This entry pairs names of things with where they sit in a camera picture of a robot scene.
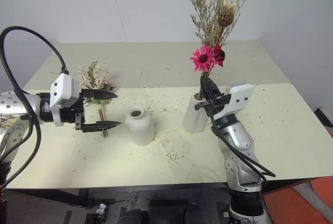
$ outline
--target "pink gerbera daisy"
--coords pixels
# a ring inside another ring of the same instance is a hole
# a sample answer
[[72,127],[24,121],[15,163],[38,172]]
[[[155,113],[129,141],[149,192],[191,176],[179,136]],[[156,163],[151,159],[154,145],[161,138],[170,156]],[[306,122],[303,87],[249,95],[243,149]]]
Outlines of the pink gerbera daisy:
[[194,65],[196,68],[195,71],[202,71],[208,72],[210,68],[214,68],[214,65],[217,64],[217,61],[214,60],[214,49],[212,49],[209,46],[202,46],[199,49],[197,49],[193,53],[194,57],[191,58],[193,60]]

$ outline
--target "black cable tie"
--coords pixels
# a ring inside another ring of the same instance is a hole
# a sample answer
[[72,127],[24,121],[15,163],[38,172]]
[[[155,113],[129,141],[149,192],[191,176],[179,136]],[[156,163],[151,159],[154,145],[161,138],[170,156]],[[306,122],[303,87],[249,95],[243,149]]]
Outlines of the black cable tie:
[[20,119],[21,119],[21,120],[30,120],[30,119],[32,119],[32,116],[31,116],[31,115],[28,115],[28,114],[25,114],[25,115],[21,115],[21,116],[20,116]]
[[64,74],[69,75],[69,72],[66,70],[66,68],[61,68],[61,72],[60,73],[64,73]]

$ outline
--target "flower bouquet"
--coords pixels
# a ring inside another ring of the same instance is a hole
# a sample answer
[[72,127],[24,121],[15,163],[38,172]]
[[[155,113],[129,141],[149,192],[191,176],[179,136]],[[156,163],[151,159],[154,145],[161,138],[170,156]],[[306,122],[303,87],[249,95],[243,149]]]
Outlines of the flower bouquet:
[[[202,47],[193,53],[191,60],[195,71],[208,78],[216,65],[223,67],[225,52],[222,46],[234,28],[240,13],[239,10],[246,0],[190,0],[194,6],[192,22],[197,28],[196,36],[201,40]],[[196,96],[203,100],[200,90]]]
[[[79,67],[78,72],[81,77],[81,88],[95,89],[95,90],[106,90],[112,91],[115,87],[106,80],[109,75],[108,71],[104,70],[105,63],[98,63],[97,61],[92,62],[88,66],[88,70],[85,67]],[[98,100],[89,99],[88,103],[95,103],[98,105],[98,113],[101,121],[104,121],[103,106],[108,104],[109,100]],[[103,136],[108,137],[109,134],[107,130],[103,130]]]

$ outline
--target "white ceramic vase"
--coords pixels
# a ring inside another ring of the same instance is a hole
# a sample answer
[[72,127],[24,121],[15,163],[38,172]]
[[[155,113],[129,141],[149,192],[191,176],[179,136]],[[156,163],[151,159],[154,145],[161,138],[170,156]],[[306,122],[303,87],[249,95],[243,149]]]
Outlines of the white ceramic vase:
[[149,111],[137,104],[129,107],[125,117],[125,127],[137,145],[150,144],[154,138],[154,128]]
[[190,133],[202,132],[205,125],[207,124],[207,114],[204,108],[200,108],[198,111],[194,109],[197,103],[203,102],[204,100],[197,100],[195,94],[191,96],[188,103],[187,110],[183,119],[183,126]]

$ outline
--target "black cable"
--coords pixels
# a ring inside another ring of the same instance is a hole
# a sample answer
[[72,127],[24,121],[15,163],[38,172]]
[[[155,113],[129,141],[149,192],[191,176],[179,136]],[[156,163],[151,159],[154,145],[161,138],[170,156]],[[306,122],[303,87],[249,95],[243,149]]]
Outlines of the black cable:
[[264,177],[264,175],[259,172],[252,164],[250,164],[249,161],[247,161],[247,156],[245,156],[243,153],[241,153],[240,151],[238,151],[236,148],[234,148],[229,142],[228,140],[226,140],[226,138],[220,134],[219,132],[219,128],[217,127],[216,125],[216,122],[214,120],[214,116],[213,116],[213,108],[215,107],[215,101],[212,102],[212,105],[210,107],[210,119],[211,119],[211,122],[212,122],[212,125],[213,127],[215,128],[215,132],[218,134],[218,137],[228,146],[228,148],[239,158],[241,159],[242,162],[244,162],[247,166],[249,166],[260,178],[262,178],[263,180],[263,185],[266,185],[267,183],[267,180],[266,178]]
[[25,32],[28,32],[28,33],[31,33],[35,36],[37,36],[38,38],[40,38],[42,41],[45,42],[46,45],[48,45],[52,51],[54,51],[54,53],[58,56],[59,60],[60,60],[60,63],[61,63],[61,69],[64,70],[66,69],[66,64],[65,64],[65,61],[63,60],[61,54],[59,53],[59,51],[54,47],[54,45],[52,45],[52,43],[50,41],[48,41],[45,37],[41,36],[39,33],[29,29],[29,28],[25,28],[25,27],[20,27],[18,25],[13,25],[11,27],[7,27],[5,28],[1,35],[3,35],[3,40],[5,39],[6,35],[11,32],[11,31],[14,31],[14,30],[21,30],[21,31],[25,31]]
[[276,177],[276,175],[271,172],[270,170],[268,170],[267,168],[265,168],[264,166],[262,166],[260,163],[256,162],[255,160],[251,159],[250,157],[244,155],[243,153],[241,153],[242,156],[248,160],[249,162],[253,163],[255,166],[259,167],[260,169],[262,169],[265,172],[262,172],[262,175],[267,175],[267,176],[272,176],[272,177]]
[[261,184],[261,189],[264,189],[268,184],[268,181],[264,181],[262,184]]
[[40,148],[41,139],[42,139],[41,126],[40,126],[37,118],[35,118],[33,121],[34,121],[34,125],[36,128],[36,133],[37,133],[37,141],[36,141],[35,148],[34,148],[33,152],[31,153],[30,157],[28,158],[28,160],[22,165],[22,167],[19,168],[19,170],[17,170],[9,179],[7,179],[1,185],[0,191],[3,190],[11,181],[13,181],[29,165],[29,163],[33,160],[33,158],[37,154],[38,149]]
[[19,146],[21,146],[22,144],[25,143],[25,141],[27,141],[31,134],[32,134],[32,130],[33,130],[33,121],[32,119],[29,119],[29,131],[27,133],[27,135],[17,144],[15,144],[14,146],[12,146],[9,150],[7,150],[1,157],[0,157],[0,162],[2,162],[10,153],[12,153],[13,150],[15,150],[16,148],[18,148]]
[[13,87],[14,87],[14,92],[15,94],[17,95],[17,97],[20,99],[20,101],[22,102],[25,110],[27,111],[27,114],[28,114],[28,117],[29,117],[29,131],[28,131],[28,134],[27,136],[20,142],[18,143],[19,145],[17,147],[19,147],[20,145],[22,145],[30,136],[31,136],[31,133],[32,133],[32,122],[36,128],[36,132],[37,132],[37,140],[36,140],[36,145],[35,145],[35,148],[33,150],[33,152],[31,153],[30,157],[28,158],[28,160],[22,165],[21,168],[19,168],[17,170],[17,172],[15,172],[8,180],[6,180],[0,187],[0,190],[4,189],[11,181],[13,181],[28,165],[29,163],[32,161],[32,159],[35,157],[35,155],[37,154],[37,151],[40,147],[40,144],[41,144],[41,138],[42,138],[42,134],[41,134],[41,127],[40,127],[40,124],[38,122],[38,118],[37,118],[37,115],[36,113],[34,112],[34,110],[32,109],[32,106],[30,105],[28,99],[26,98],[23,90],[20,88],[20,86],[18,85],[16,79],[14,78],[10,68],[9,68],[9,65],[7,63],[7,60],[6,60],[6,55],[5,55],[5,48],[4,48],[4,43],[5,43],[5,38],[6,38],[6,35],[11,32],[11,31],[14,31],[14,30],[22,30],[22,31],[26,31],[26,32],[29,32],[35,36],[37,36],[38,38],[40,38],[42,41],[44,41],[54,52],[55,54],[58,56],[59,60],[60,60],[60,63],[61,63],[61,71],[64,72],[64,73],[68,73],[66,71],[66,64],[62,58],[62,56],[60,55],[60,53],[58,52],[58,50],[46,39],[44,38],[43,36],[41,36],[39,33],[31,30],[31,29],[28,29],[28,28],[24,28],[24,27],[19,27],[19,26],[13,26],[13,27],[8,27],[6,29],[4,29],[2,31],[2,33],[0,34],[0,59],[1,59],[1,63],[4,67],[4,70],[10,80],[10,82],[12,83]]

